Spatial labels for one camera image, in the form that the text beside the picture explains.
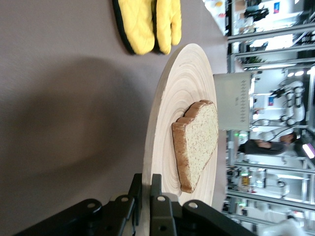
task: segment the oven mitt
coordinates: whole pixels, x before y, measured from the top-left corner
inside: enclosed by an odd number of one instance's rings
[[[154,22],[159,50],[171,52],[171,45],[177,45],[182,38],[182,14],[180,0],[157,0]]]
[[[143,55],[154,47],[152,4],[153,0],[113,0],[118,31],[131,54]]]

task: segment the wooden plate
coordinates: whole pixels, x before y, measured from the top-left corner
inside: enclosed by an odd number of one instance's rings
[[[192,194],[181,191],[173,147],[171,124],[188,107],[202,99],[217,105],[215,84],[208,58],[197,44],[179,48],[170,57],[160,78],[153,101],[142,172],[143,215],[148,217],[152,174],[162,175],[162,192],[176,194],[180,204],[191,199],[212,203],[216,178],[217,148],[202,172]]]

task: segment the bread slice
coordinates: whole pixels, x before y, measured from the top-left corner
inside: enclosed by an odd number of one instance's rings
[[[218,143],[218,113],[212,101],[193,103],[172,123],[173,143],[181,190],[192,193]]]

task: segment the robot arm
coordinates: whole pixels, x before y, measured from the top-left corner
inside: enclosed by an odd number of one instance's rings
[[[302,101],[304,90],[303,83],[295,81],[289,85],[282,86],[282,88],[273,91],[271,94],[271,96],[277,98],[283,95],[286,96],[285,115],[281,117],[281,120],[289,122],[289,125],[302,121],[305,117],[305,108]]]
[[[281,85],[280,89],[273,91],[271,94],[273,97],[279,98],[284,95],[286,96],[285,114],[276,121],[278,124],[284,124],[284,126],[268,132],[261,132],[259,134],[251,132],[251,139],[261,139],[268,142],[274,138],[292,133],[293,127],[296,123],[302,121],[305,117],[305,108],[302,101],[302,94],[304,90],[303,83],[301,81],[295,81],[289,85]],[[254,122],[254,124],[262,126],[270,125],[270,123],[271,122],[266,119]]]

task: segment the person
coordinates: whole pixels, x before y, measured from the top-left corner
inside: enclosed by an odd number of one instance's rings
[[[296,133],[292,132],[280,137],[280,142],[265,142],[260,139],[249,139],[240,145],[238,151],[245,154],[278,155],[285,152],[288,146],[297,139]]]

